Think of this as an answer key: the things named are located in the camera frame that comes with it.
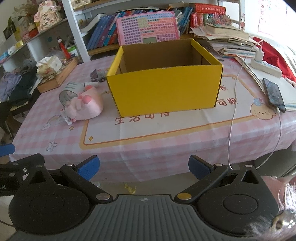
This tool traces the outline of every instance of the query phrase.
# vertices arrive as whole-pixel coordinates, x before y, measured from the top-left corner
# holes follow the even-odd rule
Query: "pink checkered tablecloth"
[[[41,153],[48,169],[59,169],[65,163],[77,164],[98,155],[101,167],[93,181],[110,182],[145,181],[188,172],[188,158],[193,154],[211,164],[227,164],[230,120],[236,101],[231,163],[254,160],[274,149],[279,118],[267,109],[263,111],[269,111],[270,118],[260,117],[252,103],[257,99],[258,105],[260,98],[264,106],[266,98],[244,69],[237,100],[233,98],[233,79],[241,66],[230,59],[222,62],[223,78],[215,108],[120,119],[105,82],[100,87],[104,91],[102,114],[68,126],[59,115],[61,90],[69,81],[90,81],[94,69],[109,68],[113,59],[109,56],[80,64],[61,87],[41,94],[13,141],[16,151],[10,155],[11,160]],[[281,114],[281,121],[277,150],[288,148],[296,137],[296,113]]]

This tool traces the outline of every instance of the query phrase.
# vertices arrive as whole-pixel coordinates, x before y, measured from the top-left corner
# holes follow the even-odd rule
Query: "shelf post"
[[[69,26],[71,28],[71,31],[75,40],[76,47],[78,48],[78,51],[82,57],[83,62],[84,63],[89,62],[91,59],[89,57],[83,38],[81,36],[80,29],[71,5],[71,0],[62,0],[62,3],[68,19]]]

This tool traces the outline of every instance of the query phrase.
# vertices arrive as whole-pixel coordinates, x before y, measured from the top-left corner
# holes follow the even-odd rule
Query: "yellow box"
[[[223,65],[194,39],[121,46],[107,81],[121,117],[215,107]]]

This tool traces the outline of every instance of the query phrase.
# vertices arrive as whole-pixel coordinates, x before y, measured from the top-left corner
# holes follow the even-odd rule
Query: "pink plush toy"
[[[103,99],[96,88],[91,85],[87,85],[84,92],[79,93],[65,106],[66,114],[72,122],[94,118],[102,110]]]

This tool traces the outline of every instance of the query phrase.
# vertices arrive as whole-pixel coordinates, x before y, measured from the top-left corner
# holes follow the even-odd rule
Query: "phone screen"
[[[280,111],[286,112],[285,103],[281,96],[278,85],[266,78],[263,78],[263,85],[267,93],[269,103],[275,107],[278,107]]]

